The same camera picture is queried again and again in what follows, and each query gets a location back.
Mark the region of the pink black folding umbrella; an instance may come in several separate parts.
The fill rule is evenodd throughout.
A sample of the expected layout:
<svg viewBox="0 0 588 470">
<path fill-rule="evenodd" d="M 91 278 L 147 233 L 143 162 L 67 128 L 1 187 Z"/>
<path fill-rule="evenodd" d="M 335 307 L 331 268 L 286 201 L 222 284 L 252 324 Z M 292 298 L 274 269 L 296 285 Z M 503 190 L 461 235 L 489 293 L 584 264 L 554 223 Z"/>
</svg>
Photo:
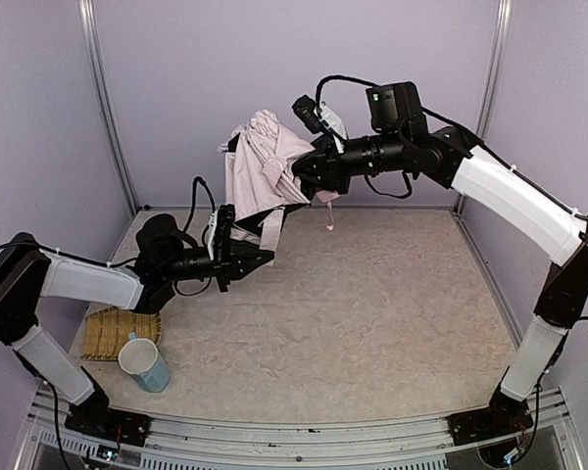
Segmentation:
<svg viewBox="0 0 588 470">
<path fill-rule="evenodd" d="M 268 110 L 254 113 L 231 136 L 237 145 L 224 154 L 225 201 L 235 206 L 231 236 L 265 251 L 277 250 L 285 211 L 306 206 L 314 197 L 327 205 L 339 198 L 335 191 L 313 190 L 303 194 L 301 180 L 293 174 L 296 160 L 313 150 Z"/>
</svg>

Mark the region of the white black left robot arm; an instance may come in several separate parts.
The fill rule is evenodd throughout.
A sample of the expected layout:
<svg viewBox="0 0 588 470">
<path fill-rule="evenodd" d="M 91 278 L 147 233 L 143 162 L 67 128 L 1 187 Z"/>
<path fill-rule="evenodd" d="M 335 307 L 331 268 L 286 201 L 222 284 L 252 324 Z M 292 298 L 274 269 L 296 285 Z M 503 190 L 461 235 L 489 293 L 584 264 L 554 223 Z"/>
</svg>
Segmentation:
<svg viewBox="0 0 588 470">
<path fill-rule="evenodd" d="M 26 232 L 0 246 L 0 342 L 76 407 L 106 395 L 41 327 L 42 298 L 64 298 L 154 314 L 180 281 L 214 279 L 221 291 L 273 261 L 274 252 L 231 236 L 233 207 L 210 220 L 205 246 L 178 228 L 170 214 L 149 218 L 137 232 L 137 258 L 127 265 L 87 260 L 40 245 Z"/>
</svg>

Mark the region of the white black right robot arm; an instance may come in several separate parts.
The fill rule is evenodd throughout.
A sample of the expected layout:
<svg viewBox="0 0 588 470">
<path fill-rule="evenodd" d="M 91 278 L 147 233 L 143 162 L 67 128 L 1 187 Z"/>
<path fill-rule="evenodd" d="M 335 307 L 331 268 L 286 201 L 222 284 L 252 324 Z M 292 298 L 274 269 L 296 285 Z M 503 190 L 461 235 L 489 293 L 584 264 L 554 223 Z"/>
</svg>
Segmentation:
<svg viewBox="0 0 588 470">
<path fill-rule="evenodd" d="M 588 214 L 547 193 L 498 157 L 472 131 L 445 118 L 432 132 L 433 112 L 412 82 L 367 84 L 371 135 L 350 138 L 320 95 L 298 98 L 297 118 L 317 136 L 313 150 L 293 165 L 303 192 L 344 195 L 354 176 L 371 180 L 390 171 L 405 182 L 425 175 L 475 200 L 537 245 L 551 262 L 516 358 L 489 406 L 519 405 L 557 361 L 588 299 Z"/>
</svg>

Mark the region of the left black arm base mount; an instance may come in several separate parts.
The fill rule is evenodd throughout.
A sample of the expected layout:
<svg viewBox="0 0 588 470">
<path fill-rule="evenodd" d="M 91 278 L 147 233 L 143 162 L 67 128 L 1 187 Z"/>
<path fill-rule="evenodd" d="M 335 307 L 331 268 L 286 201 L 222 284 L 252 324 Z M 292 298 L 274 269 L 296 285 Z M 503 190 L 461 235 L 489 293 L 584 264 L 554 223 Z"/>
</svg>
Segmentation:
<svg viewBox="0 0 588 470">
<path fill-rule="evenodd" d="M 99 388 L 83 403 L 71 403 L 65 420 L 65 427 L 71 431 L 136 447 L 144 447 L 150 425 L 151 418 L 146 414 L 110 407 L 107 395 Z"/>
</svg>

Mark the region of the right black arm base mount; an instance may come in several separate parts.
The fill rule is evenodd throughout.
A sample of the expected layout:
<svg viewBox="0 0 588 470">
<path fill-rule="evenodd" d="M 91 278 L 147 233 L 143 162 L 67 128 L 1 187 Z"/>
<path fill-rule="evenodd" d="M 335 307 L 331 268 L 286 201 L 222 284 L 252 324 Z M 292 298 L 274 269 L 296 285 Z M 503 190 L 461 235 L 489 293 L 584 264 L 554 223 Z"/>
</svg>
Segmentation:
<svg viewBox="0 0 588 470">
<path fill-rule="evenodd" d="M 501 386 L 487 406 L 453 413 L 448 422 L 455 446 L 499 438 L 534 425 L 527 400 L 518 401 L 504 395 Z"/>
</svg>

